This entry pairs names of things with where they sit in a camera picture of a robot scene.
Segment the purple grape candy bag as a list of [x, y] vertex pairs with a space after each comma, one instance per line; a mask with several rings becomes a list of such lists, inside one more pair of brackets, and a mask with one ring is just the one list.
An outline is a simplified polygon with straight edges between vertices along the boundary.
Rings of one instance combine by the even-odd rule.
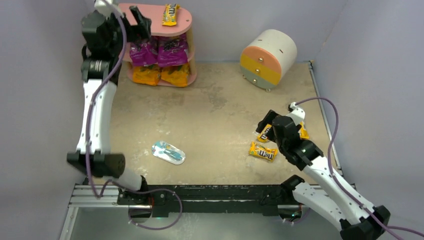
[[139, 39], [130, 43], [129, 56], [135, 67], [148, 67], [158, 62], [158, 38]]
[[189, 45], [186, 33], [158, 38], [157, 64], [160, 68], [187, 64], [188, 57]]

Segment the yellow M&M bag bottom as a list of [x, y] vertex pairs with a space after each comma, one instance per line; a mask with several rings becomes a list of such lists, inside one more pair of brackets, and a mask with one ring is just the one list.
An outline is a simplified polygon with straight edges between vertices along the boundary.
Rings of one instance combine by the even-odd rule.
[[161, 24], [166, 27], [173, 27], [177, 25], [177, 12], [180, 5], [177, 3], [168, 3], [162, 15]]

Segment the yellow m&m bag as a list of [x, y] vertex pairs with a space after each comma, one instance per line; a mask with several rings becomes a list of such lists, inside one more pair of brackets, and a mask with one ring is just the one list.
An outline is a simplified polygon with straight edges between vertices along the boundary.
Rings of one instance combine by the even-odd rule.
[[257, 142], [252, 142], [249, 147], [249, 155], [265, 159], [269, 162], [273, 162], [278, 154], [278, 149], [264, 147]]
[[267, 124], [264, 129], [260, 132], [260, 134], [257, 136], [257, 140], [261, 143], [266, 143], [269, 141], [268, 137], [267, 137], [267, 133], [271, 130], [272, 125], [271, 124]]
[[166, 27], [173, 27], [177, 25], [177, 12], [180, 5], [177, 3], [168, 3], [162, 15], [161, 24]]

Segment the orange gummy candy bag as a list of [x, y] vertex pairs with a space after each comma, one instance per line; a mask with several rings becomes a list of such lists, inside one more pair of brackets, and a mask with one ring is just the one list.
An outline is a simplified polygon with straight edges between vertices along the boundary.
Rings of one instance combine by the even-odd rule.
[[161, 80], [161, 68], [157, 64], [134, 66], [132, 81], [137, 84], [157, 86]]
[[188, 63], [175, 66], [167, 66], [161, 69], [161, 79], [176, 87], [187, 87], [190, 75]]

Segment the small yellow candy packet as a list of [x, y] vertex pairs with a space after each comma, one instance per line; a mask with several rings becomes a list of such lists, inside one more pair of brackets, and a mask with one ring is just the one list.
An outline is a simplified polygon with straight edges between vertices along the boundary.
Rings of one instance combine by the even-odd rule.
[[303, 140], [309, 140], [310, 139], [310, 135], [309, 135], [308, 131], [306, 130], [305, 123], [303, 121], [300, 123], [299, 136]]

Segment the yellow M&M bag top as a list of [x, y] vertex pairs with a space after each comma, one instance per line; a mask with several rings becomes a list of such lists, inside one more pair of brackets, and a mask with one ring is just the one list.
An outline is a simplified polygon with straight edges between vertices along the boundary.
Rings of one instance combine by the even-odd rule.
[[260, 132], [260, 134], [257, 136], [257, 140], [261, 143], [266, 143], [269, 141], [268, 137], [267, 137], [267, 133], [271, 130], [272, 125], [271, 124], [267, 124], [264, 129]]

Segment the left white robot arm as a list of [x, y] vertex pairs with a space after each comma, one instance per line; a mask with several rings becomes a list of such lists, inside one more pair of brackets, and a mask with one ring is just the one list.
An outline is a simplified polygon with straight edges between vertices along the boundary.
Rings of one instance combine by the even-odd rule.
[[122, 153], [113, 153], [110, 143], [112, 103], [118, 87], [127, 43], [151, 38], [151, 20], [135, 5], [129, 7], [136, 23], [113, 4], [99, 6], [81, 21], [85, 44], [81, 49], [84, 90], [82, 129], [67, 163], [87, 176], [103, 178], [129, 192], [147, 190], [145, 178], [126, 166]]

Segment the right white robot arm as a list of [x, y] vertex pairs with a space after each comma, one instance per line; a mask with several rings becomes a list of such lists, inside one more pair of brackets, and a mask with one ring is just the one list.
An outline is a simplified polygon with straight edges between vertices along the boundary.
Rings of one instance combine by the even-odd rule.
[[376, 240], [385, 232], [391, 216], [389, 210], [362, 197], [333, 168], [315, 143], [300, 137], [304, 119], [305, 112], [299, 107], [287, 115], [269, 110], [256, 128], [257, 133], [269, 129], [266, 137], [276, 143], [285, 159], [324, 191], [315, 192], [303, 178], [293, 175], [281, 184], [283, 192], [330, 222], [342, 239]]

